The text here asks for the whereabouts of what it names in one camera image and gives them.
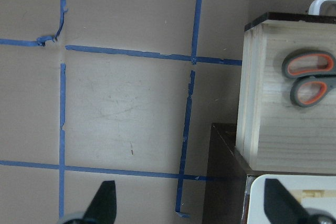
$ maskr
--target wooden box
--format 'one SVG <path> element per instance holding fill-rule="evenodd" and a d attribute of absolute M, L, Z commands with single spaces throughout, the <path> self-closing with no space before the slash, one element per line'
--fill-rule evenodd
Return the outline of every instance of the wooden box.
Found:
<path fill-rule="evenodd" d="M 284 58 L 299 49 L 336 55 L 336 17 L 266 13 L 245 27 L 236 148 L 253 170 L 336 173 L 336 89 L 293 105 Z"/>

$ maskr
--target white handle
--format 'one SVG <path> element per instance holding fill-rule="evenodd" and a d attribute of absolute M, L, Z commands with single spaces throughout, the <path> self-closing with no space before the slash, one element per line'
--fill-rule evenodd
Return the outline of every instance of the white handle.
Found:
<path fill-rule="evenodd" d="M 327 1 L 336 2 L 336 0 L 314 0 L 313 3 L 311 3 L 309 7 L 308 14 L 309 15 L 320 15 L 321 5 Z"/>

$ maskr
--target metal bolt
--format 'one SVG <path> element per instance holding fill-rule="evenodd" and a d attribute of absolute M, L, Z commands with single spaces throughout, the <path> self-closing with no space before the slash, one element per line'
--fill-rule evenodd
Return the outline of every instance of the metal bolt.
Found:
<path fill-rule="evenodd" d="M 320 216 L 317 221 L 319 224 L 332 224 L 332 220 L 326 216 Z"/>

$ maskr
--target scissors handle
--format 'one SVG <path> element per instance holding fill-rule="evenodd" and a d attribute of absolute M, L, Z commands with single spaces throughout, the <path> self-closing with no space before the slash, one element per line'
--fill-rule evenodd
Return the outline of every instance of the scissors handle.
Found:
<path fill-rule="evenodd" d="M 295 51 L 284 59 L 282 73 L 288 78 L 336 75 L 336 59 L 325 51 Z"/>
<path fill-rule="evenodd" d="M 300 107 L 311 107 L 320 102 L 334 87 L 336 87 L 336 77 L 299 78 L 290 91 L 290 100 Z"/>

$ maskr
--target light wood box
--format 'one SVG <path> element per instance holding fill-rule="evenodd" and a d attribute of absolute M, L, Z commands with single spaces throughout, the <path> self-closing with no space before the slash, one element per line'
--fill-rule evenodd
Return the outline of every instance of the light wood box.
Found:
<path fill-rule="evenodd" d="M 236 148 L 253 170 L 336 173 L 336 89 L 293 105 L 281 73 L 298 49 L 336 55 L 336 17 L 266 13 L 245 27 Z"/>

